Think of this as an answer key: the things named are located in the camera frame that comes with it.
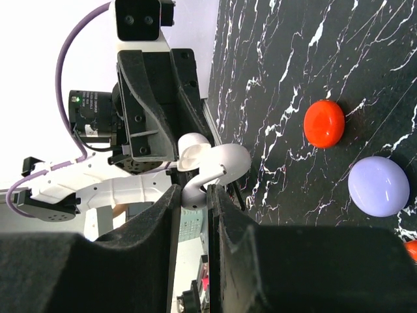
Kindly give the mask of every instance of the orange object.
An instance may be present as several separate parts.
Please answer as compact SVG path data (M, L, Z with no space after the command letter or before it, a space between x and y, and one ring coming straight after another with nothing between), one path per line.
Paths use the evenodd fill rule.
M313 103L304 117L304 133L310 144L329 148L337 144L345 130L345 115L337 103L320 100Z
M410 241L409 243L405 243L404 245L412 259L415 262L417 262L417 240Z

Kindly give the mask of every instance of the black servo motor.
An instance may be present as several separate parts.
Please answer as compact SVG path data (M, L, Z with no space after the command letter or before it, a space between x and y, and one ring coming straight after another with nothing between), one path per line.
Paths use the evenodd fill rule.
M70 91L68 111L75 136L85 143L121 143L117 135L125 136L122 115L117 111L121 106L118 89L115 87L112 93Z

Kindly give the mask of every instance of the ball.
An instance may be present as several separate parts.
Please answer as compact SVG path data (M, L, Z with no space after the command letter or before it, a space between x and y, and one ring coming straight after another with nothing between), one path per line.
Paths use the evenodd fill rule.
M337 144L345 130L345 115L337 103L320 100L312 104L304 117L304 134L317 148Z
M353 202L368 215L395 215L406 206L410 184L404 171L389 158L370 156L357 162L348 178Z

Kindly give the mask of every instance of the red ball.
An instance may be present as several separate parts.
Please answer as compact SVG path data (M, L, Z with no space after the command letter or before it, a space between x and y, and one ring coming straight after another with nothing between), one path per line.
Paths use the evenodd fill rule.
M304 134L317 148L337 144L345 131L345 115L337 103L320 100L312 104L304 117Z

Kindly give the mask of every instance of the white wall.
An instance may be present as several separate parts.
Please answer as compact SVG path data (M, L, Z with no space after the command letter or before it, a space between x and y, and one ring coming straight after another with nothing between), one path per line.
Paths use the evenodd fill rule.
M0 9L0 189L20 178L22 160L67 160L78 151L60 120L54 93L55 64L65 37L106 0L4 1ZM207 97L218 0L178 0L175 26L164 29L172 48L193 48L201 96ZM110 91L117 81L109 15L74 41L63 73L71 89Z

